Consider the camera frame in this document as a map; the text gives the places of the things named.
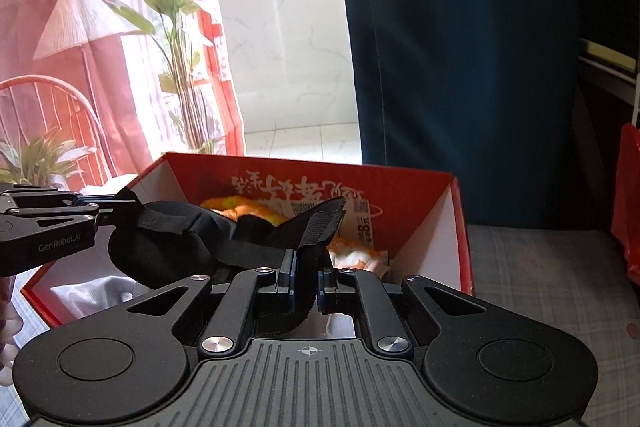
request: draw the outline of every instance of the chair backrest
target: chair backrest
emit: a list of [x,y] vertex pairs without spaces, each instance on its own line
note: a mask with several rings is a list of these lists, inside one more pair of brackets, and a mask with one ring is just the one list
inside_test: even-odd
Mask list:
[[0,82],[0,138],[17,146],[60,129],[63,139],[96,153],[78,162],[79,174],[66,182],[71,190],[102,186],[112,177],[101,144],[104,131],[89,101],[75,87],[44,75],[16,76]]

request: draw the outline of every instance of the open box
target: open box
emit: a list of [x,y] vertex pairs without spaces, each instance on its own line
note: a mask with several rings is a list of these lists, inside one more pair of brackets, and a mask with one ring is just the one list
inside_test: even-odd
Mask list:
[[[451,174],[167,153],[129,186],[143,203],[176,200],[200,204],[207,198],[241,194],[284,212],[292,206],[305,208],[343,196],[348,208],[360,211],[355,230],[365,232],[364,237],[360,234],[363,241],[372,240],[377,250],[388,251],[392,263],[385,280],[399,282],[404,275],[417,273],[473,293],[458,183]],[[111,227],[101,227],[93,248],[43,266],[22,289],[50,327],[76,318],[52,288],[122,275],[109,259],[110,233]]]

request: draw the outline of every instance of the lampshade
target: lampshade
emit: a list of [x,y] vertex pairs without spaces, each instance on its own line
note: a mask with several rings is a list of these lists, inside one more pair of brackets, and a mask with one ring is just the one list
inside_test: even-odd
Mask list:
[[133,24],[116,15],[102,0],[57,0],[33,60],[103,37],[136,31]]

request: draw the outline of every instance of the marble wall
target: marble wall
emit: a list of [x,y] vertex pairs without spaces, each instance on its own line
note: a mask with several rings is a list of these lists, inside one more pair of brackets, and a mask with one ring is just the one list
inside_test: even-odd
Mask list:
[[220,0],[245,132],[357,122],[344,0]]

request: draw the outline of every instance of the plaid fabric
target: plaid fabric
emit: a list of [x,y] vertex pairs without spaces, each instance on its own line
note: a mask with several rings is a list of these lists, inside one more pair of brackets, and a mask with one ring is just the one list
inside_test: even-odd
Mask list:
[[[33,337],[47,331],[47,325],[40,316],[29,306],[29,303],[20,293],[20,289],[31,278],[37,269],[22,273],[16,277],[14,295],[11,302],[14,304],[18,315],[24,320],[22,330],[14,339],[18,346],[23,346]],[[0,387],[0,427],[20,427],[28,420],[27,414],[22,408],[20,399],[13,387]]]
[[468,227],[476,296],[575,335],[598,360],[590,427],[640,425],[640,307],[604,232]]

